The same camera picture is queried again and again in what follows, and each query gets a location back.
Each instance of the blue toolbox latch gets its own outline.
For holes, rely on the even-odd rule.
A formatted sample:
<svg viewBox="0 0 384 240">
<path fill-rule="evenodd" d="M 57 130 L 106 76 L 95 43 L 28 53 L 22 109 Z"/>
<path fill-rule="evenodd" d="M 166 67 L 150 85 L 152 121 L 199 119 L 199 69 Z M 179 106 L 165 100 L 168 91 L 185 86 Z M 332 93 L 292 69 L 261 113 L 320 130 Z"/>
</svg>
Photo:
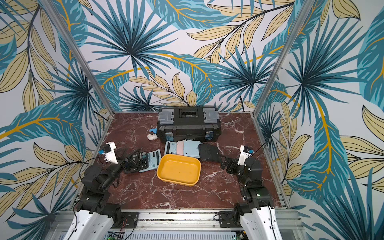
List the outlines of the blue toolbox latch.
<svg viewBox="0 0 384 240">
<path fill-rule="evenodd" d="M 213 131 L 207 131 L 207 132 L 205 132 L 205 139 L 206 139 L 206 140 L 212 140 L 213 137 L 214 137 L 214 133 L 213 133 Z"/>
<path fill-rule="evenodd" d="M 166 140 L 167 141 L 173 141 L 173 133 L 172 132 L 166 132 Z"/>
</svg>

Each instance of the yellow leaf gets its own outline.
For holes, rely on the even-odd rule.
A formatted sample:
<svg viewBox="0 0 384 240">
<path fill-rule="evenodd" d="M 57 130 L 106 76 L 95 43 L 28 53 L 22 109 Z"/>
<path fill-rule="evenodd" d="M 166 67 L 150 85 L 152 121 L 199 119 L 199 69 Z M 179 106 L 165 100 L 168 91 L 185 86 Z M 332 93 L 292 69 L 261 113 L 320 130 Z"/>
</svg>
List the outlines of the yellow leaf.
<svg viewBox="0 0 384 240">
<path fill-rule="evenodd" d="M 88 161 L 89 159 L 91 159 L 92 155 L 93 155 L 92 151 L 91 150 L 87 150 L 85 152 L 85 160 Z"/>
<path fill-rule="evenodd" d="M 73 145 L 66 145 L 65 147 L 65 154 L 69 159 L 75 162 L 82 162 L 83 157 L 79 151 L 73 146 Z"/>
<path fill-rule="evenodd" d="M 193 90 L 191 90 L 187 94 L 187 103 L 189 104 L 189 106 L 194 107 L 196 106 L 196 101 L 197 101 L 197 94 Z"/>
<path fill-rule="evenodd" d="M 39 94 L 39 97 L 45 102 L 45 103 L 50 103 L 53 100 L 52 94 L 45 90 L 46 87 L 39 81 L 37 81 L 35 78 L 33 79 L 37 92 Z"/>
<path fill-rule="evenodd" d="M 105 109 L 105 108 L 102 108 L 102 109 L 100 109 L 100 111 L 99 111 L 99 114 L 101 114 L 101 115 L 103 115 L 103 114 L 107 114 L 108 113 L 108 111 L 107 111 L 107 109 Z"/>
<path fill-rule="evenodd" d="M 64 190 L 64 188 L 67 186 L 67 184 L 71 181 L 73 175 L 80 169 L 81 165 L 83 163 L 72 163 L 71 164 L 71 169 L 68 171 L 67 175 L 64 178 L 64 182 L 61 185 L 60 190 L 56 193 L 58 195 L 60 192 Z"/>
<path fill-rule="evenodd" d="M 328 15 L 328 9 L 329 9 L 329 5 L 331 4 L 331 0 L 328 0 L 327 3 L 325 4 L 324 8 L 323 8 L 323 11 L 321 12 L 321 16 L 320 16 L 320 26 L 323 25 L 325 19 L 327 18 L 327 15 Z"/>
<path fill-rule="evenodd" d="M 48 176 L 49 176 L 49 173 L 45 174 L 44 176 L 42 176 L 41 178 L 37 179 L 32 183 L 32 185 L 25 192 L 24 196 L 21 198 L 19 204 L 16 207 L 17 209 L 23 209 L 32 200 L 32 194 L 37 195 L 37 193 L 43 187 Z"/>
<path fill-rule="evenodd" d="M 238 111 L 238 110 L 240 110 L 242 108 L 243 108 L 243 105 L 241 105 L 241 102 L 238 102 L 236 107 L 234 109 L 232 109 L 231 112 L 236 112 L 236 111 Z"/>
<path fill-rule="evenodd" d="M 18 184 L 25 181 L 28 181 L 34 177 L 40 176 L 47 172 L 52 172 L 55 168 L 42 168 L 42 167 L 29 167 L 14 173 L 13 175 L 17 178 L 15 180 L 0 180 L 0 184 Z"/>
<path fill-rule="evenodd" d="M 285 122 L 284 118 L 280 118 L 282 130 L 284 133 L 285 138 L 288 140 L 289 139 L 289 134 L 288 134 L 288 126 L 287 123 Z"/>
<path fill-rule="evenodd" d="M 279 156 L 279 160 L 280 160 L 280 165 L 281 165 L 281 172 L 283 174 L 285 174 L 285 172 L 287 171 L 287 162 L 286 162 L 286 159 L 285 159 L 285 156 L 283 155 L 283 153 L 280 151 L 279 147 L 276 147 L 277 149 L 277 155 Z"/>
<path fill-rule="evenodd" d="M 23 15 L 23 14 L 26 14 L 26 13 L 29 13 L 29 12 L 33 12 L 36 10 L 37 6 L 39 5 L 39 3 L 36 1 L 36 0 L 18 0 L 18 2 L 15 2 L 14 0 L 6 0 L 5 1 L 6 3 L 9 4 L 9 6 L 11 8 L 13 8 L 13 10 L 15 10 L 16 12 L 13 12 L 11 9 L 8 8 L 7 6 L 7 9 L 8 11 L 10 11 L 13 15 Z"/>
<path fill-rule="evenodd" d="M 222 15 L 225 16 L 236 16 L 232 22 L 240 22 L 259 14 L 262 12 L 260 8 L 254 7 L 253 13 L 251 15 L 251 6 L 243 6 L 243 7 L 225 7 L 225 6 L 216 6 L 212 4 L 208 4 L 208 7 L 212 9 L 219 10 Z"/>
<path fill-rule="evenodd" d="M 240 44 L 241 31 L 243 30 L 244 25 L 241 25 L 235 33 L 229 38 L 225 44 L 225 59 L 231 57 L 231 54 L 235 53 L 236 47 Z"/>
<path fill-rule="evenodd" d="M 256 29 L 259 27 L 260 23 L 262 22 L 264 18 L 264 14 L 256 17 L 253 19 L 248 26 L 245 28 L 244 35 L 243 35 L 243 41 L 244 41 L 244 50 L 247 50 L 249 46 L 251 45 L 251 42 L 253 40 L 253 35 L 256 32 Z"/>
<path fill-rule="evenodd" d="M 12 41 L 13 36 L 15 36 L 16 40 L 16 46 L 20 47 L 26 40 L 28 36 L 28 28 L 29 28 L 29 22 L 28 21 L 19 21 L 19 23 L 23 26 L 25 30 L 23 30 L 18 23 L 11 22 L 9 25 L 12 27 L 12 29 L 8 26 L 4 27 L 0 31 L 0 44 L 6 44 Z"/>
<path fill-rule="evenodd" d="M 103 119 L 103 117 L 100 116 L 100 115 L 97 115 L 97 119 L 98 119 L 98 121 L 99 121 L 99 123 L 101 125 L 101 130 L 104 130 L 104 119 Z"/>
<path fill-rule="evenodd" d="M 53 68 L 56 69 L 56 64 L 52 57 L 49 55 L 48 51 L 45 49 L 43 42 L 41 41 L 41 38 L 39 34 L 36 31 L 36 28 L 32 26 L 31 29 L 31 37 L 32 37 L 32 42 L 33 45 L 35 46 L 37 52 L 40 54 L 40 56 L 47 61 Z"/>
<path fill-rule="evenodd" d="M 349 164 L 349 168 L 357 179 L 368 177 L 371 168 L 373 168 L 372 174 L 374 174 L 375 172 L 380 171 L 383 167 L 384 160 L 377 158 L 363 158 Z"/>
<path fill-rule="evenodd" d="M 348 162 L 352 162 L 352 161 L 359 160 L 360 158 L 356 157 L 355 155 L 352 155 L 350 153 L 347 153 L 347 159 L 348 159 Z"/>
<path fill-rule="evenodd" d="M 169 88 L 169 85 L 168 85 L 168 83 L 167 83 L 167 81 L 165 79 L 163 79 L 162 77 L 160 77 L 158 75 L 153 75 L 152 72 L 149 69 L 148 69 L 148 73 L 151 76 L 151 78 L 153 80 L 155 80 L 155 82 L 159 83 L 161 86 L 163 86 L 166 89 L 168 89 L 169 91 L 171 91 L 171 89 Z"/>
<path fill-rule="evenodd" d="M 69 163 L 61 153 L 42 149 L 36 143 L 33 144 L 33 151 L 35 152 L 36 157 L 46 164 L 62 166 Z"/>
<path fill-rule="evenodd" d="M 37 74 L 41 77 L 41 79 L 51 88 L 55 89 L 55 84 L 52 82 L 53 78 L 48 73 L 48 67 L 45 65 L 45 63 L 39 58 L 37 53 L 33 48 L 30 48 L 31 50 L 31 58 L 33 65 L 35 66 Z"/>
<path fill-rule="evenodd" d="M 375 189 L 380 192 L 384 192 L 384 177 L 372 183 L 372 189 Z"/>
<path fill-rule="evenodd" d="M 281 131 L 279 132 L 279 141 L 281 145 L 281 152 L 283 153 L 284 158 L 288 159 L 287 142 L 285 141 L 283 135 L 281 134 Z"/>
<path fill-rule="evenodd" d="M 215 46 L 217 46 L 218 44 L 221 44 L 221 42 L 224 40 L 224 38 L 218 40 L 217 42 L 215 43 L 211 43 L 211 44 L 208 44 L 208 45 L 205 45 L 205 46 L 202 46 L 201 48 L 199 48 L 195 54 L 193 54 L 193 56 L 195 58 L 203 58 L 205 55 L 207 55 Z"/>
<path fill-rule="evenodd" d="M 211 55 L 211 63 L 219 64 L 221 55 L 221 45 L 218 45 Z"/>
<path fill-rule="evenodd" d="M 39 102 L 38 102 L 38 105 L 44 105 L 44 104 L 47 104 L 40 96 L 39 96 Z"/>
<path fill-rule="evenodd" d="M 249 108 L 252 108 L 252 109 L 255 108 L 255 105 L 252 102 L 243 101 L 243 103 L 244 103 L 245 106 L 247 106 Z"/>
<path fill-rule="evenodd" d="M 293 3 L 295 0 L 275 0 L 275 5 L 286 5 L 289 3 Z M 273 5 L 272 0 L 261 0 L 262 4 Z"/>
<path fill-rule="evenodd" d="M 293 10 L 293 5 L 289 6 L 288 8 L 280 12 L 278 15 L 276 15 L 268 25 L 268 28 L 266 29 L 262 40 L 266 39 L 271 34 L 273 34 L 276 30 L 278 30 L 278 28 L 281 27 L 285 23 L 285 21 L 289 18 L 289 16 L 292 13 L 292 10 Z"/>
<path fill-rule="evenodd" d="M 191 38 L 199 41 L 212 40 L 230 34 L 238 26 L 218 26 L 197 33 L 187 33 Z"/>
<path fill-rule="evenodd" d="M 145 77 L 140 77 L 140 76 L 137 76 L 136 78 L 135 77 L 130 77 L 129 78 L 129 81 L 130 82 L 134 82 L 134 83 L 142 83 L 142 84 L 149 84 L 151 86 L 156 86 L 156 83 L 152 80 L 149 80 Z"/>
<path fill-rule="evenodd" d="M 285 118 L 285 122 L 287 124 L 287 127 L 289 128 L 289 124 L 291 122 L 291 118 L 290 118 L 290 110 L 289 110 L 289 106 L 287 105 L 286 102 L 282 102 L 281 103 L 281 108 L 283 109 L 283 113 L 284 113 L 284 118 Z"/>
<path fill-rule="evenodd" d="M 340 136 L 340 139 L 346 150 L 384 156 L 382 149 L 360 137 Z"/>
<path fill-rule="evenodd" d="M 297 118 L 295 118 L 294 116 L 297 113 L 298 109 L 299 108 L 295 109 L 295 111 L 292 114 L 292 118 L 291 118 L 290 139 L 289 139 L 290 144 L 291 144 L 293 138 L 295 137 L 296 131 L 297 131 Z"/>
<path fill-rule="evenodd" d="M 286 180 L 292 180 L 295 177 L 299 176 L 301 174 L 301 167 L 302 165 L 299 163 L 293 163 L 291 166 L 289 166 L 287 175 L 285 177 Z"/>
<path fill-rule="evenodd" d="M 17 54 L 8 65 L 0 82 L 0 93 L 12 90 L 23 79 L 28 68 L 27 49 Z"/>
<path fill-rule="evenodd" d="M 180 75 L 180 73 L 176 73 L 173 76 L 173 78 L 172 78 L 172 85 L 173 85 L 173 89 L 175 89 L 175 93 L 177 94 L 177 96 L 179 96 L 180 98 L 184 99 L 185 88 L 184 88 L 183 84 L 180 81 L 179 75 Z"/>
<path fill-rule="evenodd" d="M 165 106 L 170 106 L 170 107 L 188 107 L 188 105 L 184 102 L 170 102 L 170 103 L 161 103 Z"/>
<path fill-rule="evenodd" d="M 183 100 L 171 94 L 154 94 L 154 96 L 167 101 L 183 102 Z"/>
<path fill-rule="evenodd" d="M 357 18 L 360 20 L 360 13 L 351 0 L 333 0 L 333 13 L 338 18 Z"/>
<path fill-rule="evenodd" d="M 288 183 L 283 185 L 283 190 L 285 195 L 290 196 L 292 194 L 292 188 L 288 185 Z"/>
<path fill-rule="evenodd" d="M 87 7 L 87 8 L 89 8 L 89 9 L 93 10 L 93 9 L 92 9 L 92 6 L 91 6 L 91 4 L 89 3 L 88 0 L 79 0 L 79 3 L 80 3 L 81 5 L 83 5 L 83 6 L 85 6 L 85 7 Z"/>
<path fill-rule="evenodd" d="M 167 89 L 158 86 L 144 86 L 143 89 L 147 91 L 154 91 L 156 93 L 169 92 Z"/>
<path fill-rule="evenodd" d="M 384 142 L 384 119 L 371 113 L 365 106 L 362 108 L 362 119 L 367 128 Z"/>
<path fill-rule="evenodd" d="M 39 198 L 42 198 L 48 193 L 52 192 L 52 190 L 55 188 L 55 183 L 56 183 L 56 186 L 58 186 L 61 183 L 70 166 L 71 165 L 68 164 L 67 166 L 60 169 L 51 177 L 51 179 L 48 181 L 47 185 L 45 186 L 43 192 L 40 194 Z"/>
<path fill-rule="evenodd" d="M 293 147 L 291 147 L 291 149 L 290 149 L 288 162 L 294 160 L 295 158 L 297 158 L 300 155 L 301 150 L 303 149 L 305 142 L 310 138 L 311 138 L 311 136 L 309 136 L 307 134 L 303 134 L 296 139 L 296 141 L 293 143 Z"/>
<path fill-rule="evenodd" d="M 23 105 L 24 111 L 28 112 L 36 107 L 36 98 L 33 91 L 33 76 L 32 71 L 29 70 L 28 82 L 23 91 Z"/>
<path fill-rule="evenodd" d="M 43 30 L 45 32 L 45 35 L 47 36 L 49 42 L 51 43 L 53 49 L 56 51 L 56 40 L 55 35 L 53 34 L 53 28 L 51 25 L 51 21 L 49 20 L 47 14 L 45 13 L 44 9 L 40 9 L 40 18 L 41 18 L 41 25 L 43 26 Z"/>
<path fill-rule="evenodd" d="M 14 188 L 0 198 L 0 216 L 30 187 L 32 183 L 23 184 Z"/>
</svg>

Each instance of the yellow plastic tray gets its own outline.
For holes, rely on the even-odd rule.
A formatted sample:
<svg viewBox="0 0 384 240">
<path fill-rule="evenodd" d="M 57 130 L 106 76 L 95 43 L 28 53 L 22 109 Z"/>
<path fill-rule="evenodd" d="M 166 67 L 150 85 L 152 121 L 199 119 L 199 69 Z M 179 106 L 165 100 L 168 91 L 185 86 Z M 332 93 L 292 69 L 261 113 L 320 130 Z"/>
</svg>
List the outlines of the yellow plastic tray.
<svg viewBox="0 0 384 240">
<path fill-rule="evenodd" d="M 200 178 L 201 163 L 193 157 L 166 154 L 157 167 L 157 177 L 171 182 L 192 187 Z"/>
</svg>

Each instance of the tropical leaf wallpaper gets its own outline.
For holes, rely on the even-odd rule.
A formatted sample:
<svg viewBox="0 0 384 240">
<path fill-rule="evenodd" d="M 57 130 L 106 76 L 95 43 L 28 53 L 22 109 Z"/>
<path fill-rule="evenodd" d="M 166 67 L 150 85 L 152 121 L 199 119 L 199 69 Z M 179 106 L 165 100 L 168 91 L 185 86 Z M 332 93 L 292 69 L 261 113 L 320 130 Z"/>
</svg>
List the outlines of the tropical leaf wallpaper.
<svg viewBox="0 0 384 240">
<path fill-rule="evenodd" d="M 83 45 L 88 1 L 55 3 Z M 110 116 L 37 0 L 1 0 L 0 28 L 1 239 L 42 239 Z"/>
<path fill-rule="evenodd" d="M 383 43 L 383 1 L 315 1 L 262 103 L 265 150 L 309 239 L 384 239 Z"/>
</svg>

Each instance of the marble surface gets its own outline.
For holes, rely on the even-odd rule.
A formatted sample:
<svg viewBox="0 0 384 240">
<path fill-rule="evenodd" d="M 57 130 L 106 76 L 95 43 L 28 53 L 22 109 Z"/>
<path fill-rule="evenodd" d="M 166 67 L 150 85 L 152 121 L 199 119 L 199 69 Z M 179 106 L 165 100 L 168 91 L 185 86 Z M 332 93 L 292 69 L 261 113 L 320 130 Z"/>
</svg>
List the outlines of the marble surface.
<svg viewBox="0 0 384 240">
<path fill-rule="evenodd" d="M 237 158 L 240 145 L 252 146 L 254 150 L 260 147 L 250 114 L 220 114 L 220 120 L 222 134 L 212 144 L 223 155 Z M 117 149 L 127 147 L 128 152 L 139 147 L 147 152 L 160 149 L 163 156 L 165 144 L 159 139 L 147 139 L 148 130 L 156 127 L 156 122 L 157 113 L 117 113 L 104 142 L 115 142 Z M 264 155 L 261 150 L 259 153 L 255 156 L 262 162 L 263 184 L 276 205 L 278 195 Z M 109 191 L 108 202 L 121 204 L 123 209 L 232 208 L 243 202 L 236 177 L 214 162 L 202 162 L 200 180 L 193 187 L 163 182 L 155 170 L 150 170 L 121 174 L 119 186 L 110 187 Z"/>
</svg>

